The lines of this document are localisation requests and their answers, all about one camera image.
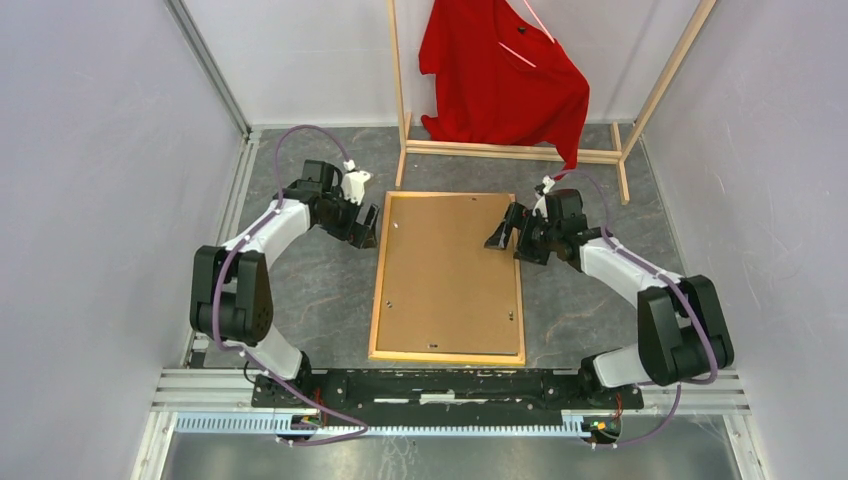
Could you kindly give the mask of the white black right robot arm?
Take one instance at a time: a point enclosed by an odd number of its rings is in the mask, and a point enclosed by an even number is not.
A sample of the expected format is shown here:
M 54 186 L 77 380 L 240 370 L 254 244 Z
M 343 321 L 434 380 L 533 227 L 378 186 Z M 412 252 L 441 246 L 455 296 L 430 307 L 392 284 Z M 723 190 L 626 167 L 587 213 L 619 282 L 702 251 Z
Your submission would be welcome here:
M 577 392 L 591 408 L 612 401 L 618 387 L 677 382 L 708 384 L 733 364 L 735 351 L 714 283 L 682 276 L 636 255 L 607 228 L 592 228 L 575 189 L 541 195 L 534 207 L 512 202 L 488 249 L 545 265 L 550 257 L 611 288 L 636 311 L 635 344 L 585 358 Z

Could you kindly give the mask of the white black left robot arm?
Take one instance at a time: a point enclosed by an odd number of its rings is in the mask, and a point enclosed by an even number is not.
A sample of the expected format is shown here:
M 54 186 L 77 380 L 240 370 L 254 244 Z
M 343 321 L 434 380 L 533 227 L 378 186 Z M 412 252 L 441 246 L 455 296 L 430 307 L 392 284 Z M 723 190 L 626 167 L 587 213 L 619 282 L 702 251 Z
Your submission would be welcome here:
M 290 407 L 314 394 L 305 354 L 273 325 L 270 270 L 313 228 L 357 249 L 377 246 L 379 208 L 362 207 L 371 173 L 351 161 L 343 168 L 305 162 L 299 179 L 272 197 L 263 214 L 236 237 L 194 255 L 189 321 L 223 351 L 236 351 L 277 377 L 275 392 Z

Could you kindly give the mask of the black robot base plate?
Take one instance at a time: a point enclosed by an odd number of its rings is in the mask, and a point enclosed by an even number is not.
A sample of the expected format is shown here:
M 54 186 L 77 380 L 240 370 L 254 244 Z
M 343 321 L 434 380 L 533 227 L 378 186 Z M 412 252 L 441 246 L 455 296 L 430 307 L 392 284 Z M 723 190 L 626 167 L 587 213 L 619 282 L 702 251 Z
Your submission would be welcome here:
M 329 426 L 353 417 L 379 427 L 555 426 L 564 410 L 603 415 L 644 407 L 635 386 L 602 389 L 574 370 L 315 370 L 296 388 L 337 411 Z

